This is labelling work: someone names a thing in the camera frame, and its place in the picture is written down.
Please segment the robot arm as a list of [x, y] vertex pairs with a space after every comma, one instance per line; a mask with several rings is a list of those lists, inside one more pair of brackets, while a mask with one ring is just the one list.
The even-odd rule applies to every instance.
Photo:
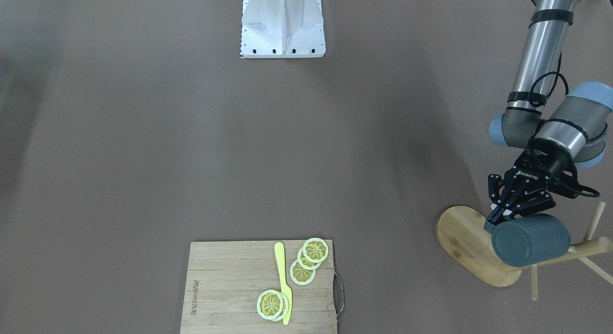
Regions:
[[612, 88], [587, 81], [570, 89], [561, 74], [563, 44], [581, 0], [532, 1], [535, 11], [506, 110], [489, 126], [493, 142], [522, 152], [503, 175], [488, 177], [493, 207], [487, 230], [553, 208], [555, 194], [600, 196], [580, 183], [578, 169], [604, 157]]

